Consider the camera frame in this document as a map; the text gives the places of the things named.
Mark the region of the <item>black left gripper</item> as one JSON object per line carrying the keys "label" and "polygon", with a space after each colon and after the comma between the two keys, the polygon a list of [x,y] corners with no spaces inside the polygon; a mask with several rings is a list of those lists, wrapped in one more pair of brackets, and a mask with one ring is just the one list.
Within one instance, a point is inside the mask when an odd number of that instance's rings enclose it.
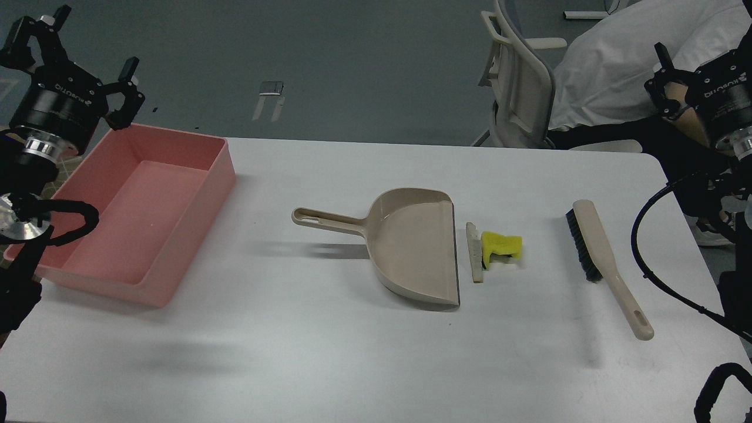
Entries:
{"label": "black left gripper", "polygon": [[[59,31],[71,11],[69,5],[62,5],[51,16],[17,19],[1,52],[3,67],[31,75],[31,84],[10,127],[24,138],[24,152],[53,163],[82,155],[104,115],[113,130],[129,127],[145,102],[145,95],[134,80],[140,64],[136,56],[126,59],[117,81],[105,85],[78,65],[68,65],[72,61],[62,46]],[[30,48],[32,38],[39,46],[41,66]],[[106,113],[106,96],[114,94],[123,95],[123,103]]]}

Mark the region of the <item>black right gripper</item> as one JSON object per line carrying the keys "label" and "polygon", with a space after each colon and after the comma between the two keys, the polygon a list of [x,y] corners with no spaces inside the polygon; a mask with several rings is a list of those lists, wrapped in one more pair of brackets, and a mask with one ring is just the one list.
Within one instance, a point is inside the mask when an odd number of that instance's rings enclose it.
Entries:
{"label": "black right gripper", "polygon": [[[677,69],[663,43],[655,43],[660,69],[644,88],[663,119],[677,120],[690,105],[668,97],[670,84],[688,88],[695,72]],[[699,84],[693,89],[694,110],[703,123],[709,144],[719,152],[733,152],[739,160],[750,158],[750,50],[736,49],[696,69]]]}

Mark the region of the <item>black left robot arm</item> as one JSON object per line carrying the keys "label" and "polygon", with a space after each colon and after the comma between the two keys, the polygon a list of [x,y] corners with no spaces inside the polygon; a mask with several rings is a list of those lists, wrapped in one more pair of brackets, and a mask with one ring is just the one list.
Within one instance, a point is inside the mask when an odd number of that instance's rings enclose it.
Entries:
{"label": "black left robot arm", "polygon": [[99,212],[77,200],[45,200],[41,193],[59,174],[59,163],[81,156],[100,120],[113,130],[132,124],[145,95],[134,80],[137,57],[125,61],[115,82],[104,83],[70,60],[59,31],[72,9],[51,16],[23,16],[2,47],[2,67],[31,78],[2,131],[2,244],[21,250],[2,269],[2,335],[17,330],[41,300],[35,271],[45,250],[83,238]]}

